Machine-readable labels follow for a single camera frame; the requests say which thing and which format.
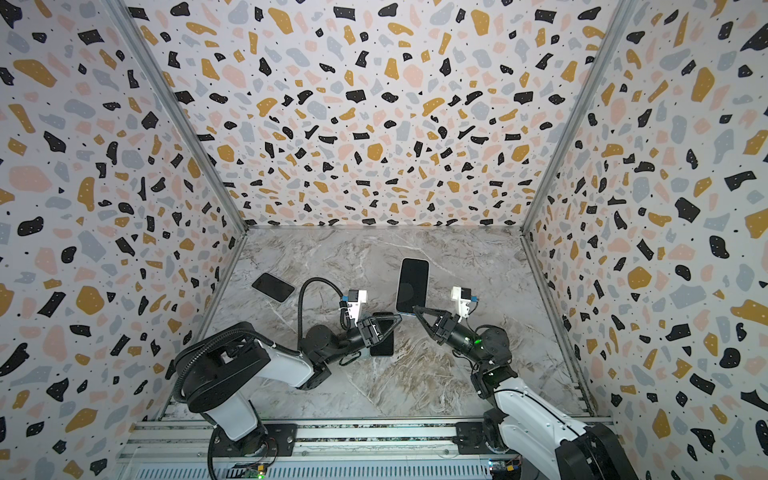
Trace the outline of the black phone blue back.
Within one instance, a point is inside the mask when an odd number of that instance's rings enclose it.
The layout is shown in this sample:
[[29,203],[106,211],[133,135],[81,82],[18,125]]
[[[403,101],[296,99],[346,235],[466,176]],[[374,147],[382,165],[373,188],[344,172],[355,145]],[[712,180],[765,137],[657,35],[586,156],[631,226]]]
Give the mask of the black phone blue back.
[[382,342],[371,346],[369,354],[371,357],[391,357],[394,354],[394,335],[388,336]]

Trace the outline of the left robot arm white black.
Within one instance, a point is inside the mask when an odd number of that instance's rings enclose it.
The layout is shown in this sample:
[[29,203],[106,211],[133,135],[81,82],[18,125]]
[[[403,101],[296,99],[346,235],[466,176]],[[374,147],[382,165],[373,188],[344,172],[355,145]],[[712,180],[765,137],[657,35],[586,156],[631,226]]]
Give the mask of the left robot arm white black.
[[266,429],[241,390],[254,378],[312,390],[331,374],[329,365],[385,343],[402,322],[399,314],[357,320],[336,334],[311,327],[291,350],[271,341],[248,322],[239,322],[186,349],[173,362],[172,398],[219,428],[230,441],[260,438]]

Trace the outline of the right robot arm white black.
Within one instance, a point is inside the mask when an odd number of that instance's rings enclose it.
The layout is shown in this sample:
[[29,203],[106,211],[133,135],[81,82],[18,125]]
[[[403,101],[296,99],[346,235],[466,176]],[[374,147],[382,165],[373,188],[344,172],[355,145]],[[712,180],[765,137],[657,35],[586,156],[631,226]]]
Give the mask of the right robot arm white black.
[[489,447],[512,450],[548,479],[635,479],[618,436],[602,423],[589,425],[558,410],[512,369],[507,332],[494,325],[473,330],[457,314],[416,306],[430,338],[468,359],[478,396],[493,408],[484,414]]

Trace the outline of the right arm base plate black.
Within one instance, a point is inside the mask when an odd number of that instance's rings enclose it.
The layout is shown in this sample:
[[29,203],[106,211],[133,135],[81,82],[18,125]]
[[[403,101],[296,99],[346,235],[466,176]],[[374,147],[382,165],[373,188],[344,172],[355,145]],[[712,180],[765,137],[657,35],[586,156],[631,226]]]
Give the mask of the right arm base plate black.
[[461,455],[504,454],[507,446],[498,435],[496,425],[489,420],[482,422],[458,422],[452,442]]

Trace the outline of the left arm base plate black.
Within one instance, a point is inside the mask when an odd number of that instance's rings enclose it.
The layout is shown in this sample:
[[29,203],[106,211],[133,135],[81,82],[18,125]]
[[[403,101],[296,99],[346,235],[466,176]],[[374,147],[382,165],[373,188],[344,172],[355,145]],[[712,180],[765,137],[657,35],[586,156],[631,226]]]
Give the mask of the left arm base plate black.
[[296,423],[267,423],[240,440],[231,440],[220,427],[210,438],[208,456],[212,458],[280,458],[293,454],[297,440]]

